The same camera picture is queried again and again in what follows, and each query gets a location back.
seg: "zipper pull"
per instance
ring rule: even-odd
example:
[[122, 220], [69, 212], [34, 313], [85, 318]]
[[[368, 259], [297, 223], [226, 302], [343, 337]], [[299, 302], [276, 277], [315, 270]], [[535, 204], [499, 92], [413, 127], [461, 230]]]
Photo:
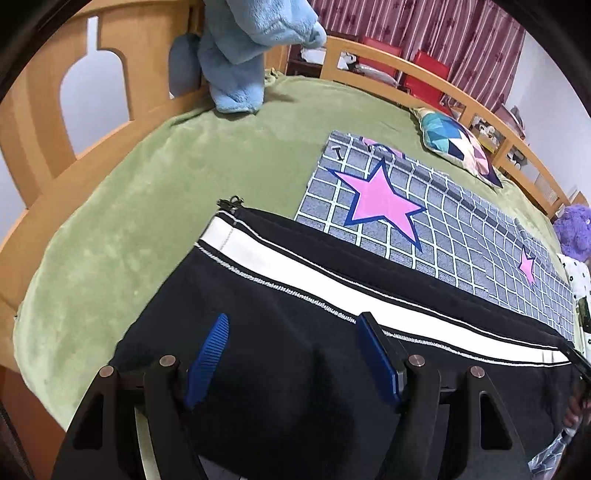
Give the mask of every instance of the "zipper pull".
[[219, 199], [217, 201], [217, 206], [220, 207], [220, 209], [222, 209], [222, 210], [225, 210], [230, 213], [234, 213], [234, 212], [236, 212], [237, 209], [242, 207], [243, 203], [244, 203], [244, 200], [242, 200], [238, 195], [234, 195], [229, 200]]

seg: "bed rail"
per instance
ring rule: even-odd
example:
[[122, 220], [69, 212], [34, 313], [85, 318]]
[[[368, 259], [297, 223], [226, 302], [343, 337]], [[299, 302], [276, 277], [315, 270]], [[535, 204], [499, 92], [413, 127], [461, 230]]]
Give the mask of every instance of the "bed rail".
[[[60, 105], [61, 83], [87, 54], [90, 17], [98, 49], [123, 65], [129, 121], [76, 155]], [[202, 33], [202, 0], [93, 0], [35, 54], [0, 103], [0, 148], [26, 210], [0, 245], [0, 366], [17, 370], [12, 328], [45, 248], [63, 222], [156, 127], [194, 108], [207, 86], [171, 99], [168, 53], [173, 41]], [[287, 47], [265, 55], [265, 67], [287, 67]]]
[[[474, 98], [469, 96], [467, 93], [463, 92], [455, 85], [452, 85], [437, 75], [415, 65], [414, 63], [384, 51], [377, 50], [376, 48], [368, 47], [353, 41], [336, 37], [329, 37], [327, 40], [326, 56], [324, 58], [324, 65], [322, 67], [320, 78], [334, 80], [335, 82], [345, 83], [347, 85], [357, 87], [409, 108], [423, 106], [427, 108], [433, 108], [422, 100], [419, 100], [390, 85], [352, 72], [338, 69], [337, 62], [339, 61], [342, 51], [392, 66], [401, 72], [416, 77], [419, 80], [434, 86], [438, 90], [441, 90], [443, 93], [446, 93], [451, 98], [463, 104], [465, 108], [459, 118], [459, 122], [462, 125], [469, 128], [474, 116], [478, 115], [489, 122], [505, 137], [503, 142], [493, 154], [492, 164], [495, 167], [507, 172], [519, 185], [521, 190], [530, 198], [530, 200], [533, 200], [533, 202], [537, 204], [540, 210], [542, 210], [549, 218], [552, 218], [562, 205], [570, 205], [569, 198], [560, 188], [554, 177], [540, 161], [540, 159], [523, 142], [523, 140], [515, 135], [513, 130], [505, 125], [502, 120], [500, 120], [494, 113], [492, 113], [481, 103], [474, 100]], [[556, 201], [550, 203], [547, 195], [509, 161], [507, 154], [513, 147], [516, 147], [538, 170], [540, 176], [545, 180], [545, 182], [547, 182], [547, 184], [550, 186], [550, 189], [556, 194]]]

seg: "green blanket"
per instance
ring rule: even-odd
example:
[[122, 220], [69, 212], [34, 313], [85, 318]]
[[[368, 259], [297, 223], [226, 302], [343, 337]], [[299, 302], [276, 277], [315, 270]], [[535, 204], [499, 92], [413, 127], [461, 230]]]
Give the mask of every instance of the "green blanket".
[[283, 76], [268, 76], [268, 83], [256, 115], [224, 116], [205, 99], [165, 122], [51, 240], [21, 305], [14, 343], [25, 381], [64, 428], [216, 201], [239, 195], [247, 206], [293, 218], [333, 130], [397, 147], [448, 173], [559, 251], [549, 222], [517, 186], [505, 180], [499, 194], [423, 150], [409, 112], [337, 83]]

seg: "purple plush toy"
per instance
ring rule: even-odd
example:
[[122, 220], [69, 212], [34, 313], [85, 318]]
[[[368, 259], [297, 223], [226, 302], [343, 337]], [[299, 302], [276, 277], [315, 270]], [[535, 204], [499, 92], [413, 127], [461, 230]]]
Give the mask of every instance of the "purple plush toy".
[[571, 205], [554, 222], [562, 253], [581, 262], [591, 256], [591, 208]]

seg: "red curtain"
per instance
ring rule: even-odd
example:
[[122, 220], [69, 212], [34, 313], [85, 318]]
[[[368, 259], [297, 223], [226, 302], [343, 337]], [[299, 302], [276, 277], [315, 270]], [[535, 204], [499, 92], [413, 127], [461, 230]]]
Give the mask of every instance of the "red curtain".
[[525, 29], [492, 0], [310, 0], [327, 30], [423, 50], [449, 81], [494, 110], [509, 95]]

